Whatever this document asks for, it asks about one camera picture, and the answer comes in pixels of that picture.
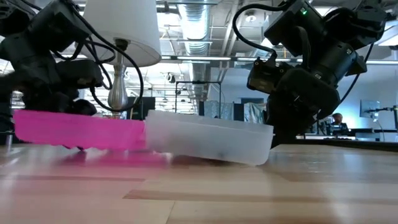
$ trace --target wooden table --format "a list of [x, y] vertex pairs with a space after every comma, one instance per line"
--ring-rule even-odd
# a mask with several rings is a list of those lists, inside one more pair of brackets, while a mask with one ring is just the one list
[[398, 223], [398, 154], [279, 146], [266, 164], [16, 146], [0, 223]]

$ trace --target white plastic bin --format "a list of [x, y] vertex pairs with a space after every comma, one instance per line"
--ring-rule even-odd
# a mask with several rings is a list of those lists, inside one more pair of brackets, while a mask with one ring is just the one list
[[273, 127], [149, 111], [147, 146], [160, 152], [260, 165], [268, 160]]

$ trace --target ceiling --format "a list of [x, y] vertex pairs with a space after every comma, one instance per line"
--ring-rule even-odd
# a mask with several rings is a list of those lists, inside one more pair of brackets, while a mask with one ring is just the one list
[[[44, 7], [50, 0], [30, 0], [40, 7]], [[190, 3], [190, 2], [200, 2], [200, 0], [169, 0], [167, 1], [170, 6], [175, 3]], [[210, 51], [208, 55], [204, 56], [234, 56], [236, 54], [247, 53], [253, 50], [252, 47], [236, 40], [233, 35], [233, 31], [228, 30], [228, 24], [233, 16], [233, 7], [241, 7], [243, 4], [250, 3], [260, 3], [260, 4], [278, 4], [278, 0], [273, 1], [261, 1], [261, 0], [207, 0], [207, 4], [211, 6], [210, 13], [210, 35], [208, 36], [208, 42], [210, 46]], [[77, 0], [76, 3], [84, 6], [85, 0]], [[347, 6], [355, 7], [359, 3], [359, 0], [313, 0], [312, 4], [320, 11], [320, 13], [326, 13], [330, 10], [332, 6]], [[396, 5], [397, 1], [387, 0], [383, 1], [383, 5], [386, 9], [392, 10]], [[266, 17], [270, 15], [269, 12], [264, 11], [254, 11], [255, 20], [247, 21], [242, 19], [240, 31], [243, 36], [247, 39], [257, 42], [260, 44], [264, 37], [262, 36], [263, 24]], [[159, 25], [159, 38], [161, 43], [162, 55], [186, 55], [185, 42], [183, 38], [183, 30], [181, 28], [181, 22], [179, 15], [176, 14], [158, 14], [158, 25]], [[225, 44], [224, 39], [226, 35], [229, 36], [227, 40], [227, 49], [223, 52], [223, 44]], [[74, 47], [71, 46], [63, 54], [72, 54], [74, 52]], [[289, 57], [290, 55], [279, 50], [281, 52], [281, 57]], [[359, 51], [360, 54], [365, 53], [365, 49]], [[385, 58], [391, 57], [391, 50], [389, 47], [376, 46], [371, 54], [371, 60], [383, 60]], [[225, 84], [231, 83], [232, 85], [246, 85], [246, 76], [248, 75], [248, 70], [237, 69], [237, 68], [222, 68], [220, 69], [219, 63], [215, 65], [212, 63], [210, 79], [216, 81], [217, 79], [225, 76]], [[106, 66], [109, 73], [113, 74], [113, 67], [110, 65]], [[168, 75], [173, 75], [176, 80], [180, 81], [190, 81], [192, 80], [192, 74], [190, 74], [190, 69], [192, 69], [192, 64], [190, 63], [159, 63], [152, 67], [142, 68], [141, 72], [145, 80], [144, 96], [156, 96], [158, 106], [165, 105], [164, 110], [174, 110], [174, 95], [175, 95], [175, 84], [167, 81], [166, 77]], [[0, 70], [3, 73], [9, 73], [12, 71], [12, 66], [7, 62], [0, 60]], [[132, 68], [127, 69], [126, 73], [126, 86], [127, 93], [134, 96], [138, 92], [139, 82], [137, 79], [136, 71]], [[178, 108], [183, 108], [180, 112], [184, 113], [194, 113], [196, 112], [196, 101], [193, 100], [193, 92], [190, 85], [181, 87], [181, 94], [178, 96]], [[96, 91], [98, 96], [102, 101], [106, 101], [108, 91], [104, 89], [99, 89]], [[87, 91], [85, 93], [88, 100], [92, 100], [90, 93]]]

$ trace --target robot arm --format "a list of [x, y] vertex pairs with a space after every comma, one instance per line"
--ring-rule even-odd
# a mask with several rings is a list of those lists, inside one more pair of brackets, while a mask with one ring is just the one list
[[[300, 65], [276, 64], [275, 51], [265, 49], [272, 52], [269, 60], [257, 59], [248, 77], [248, 88], [270, 94], [267, 124], [274, 126], [274, 146], [295, 139], [316, 119], [332, 114], [341, 103], [336, 89], [345, 75], [367, 72], [367, 59], [356, 50], [382, 37], [387, 14], [380, 3], [362, 0], [354, 10], [340, 8], [325, 17], [306, 0], [266, 7], [283, 12], [264, 36], [274, 45], [281, 43], [295, 57], [303, 55]], [[264, 7], [245, 6], [234, 19], [245, 10]], [[233, 27], [238, 35], [236, 25]]]

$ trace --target pink object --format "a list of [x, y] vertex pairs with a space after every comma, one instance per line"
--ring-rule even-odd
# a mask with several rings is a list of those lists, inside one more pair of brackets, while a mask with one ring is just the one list
[[18, 110], [14, 113], [16, 136], [35, 144], [69, 148], [145, 149], [143, 121]]

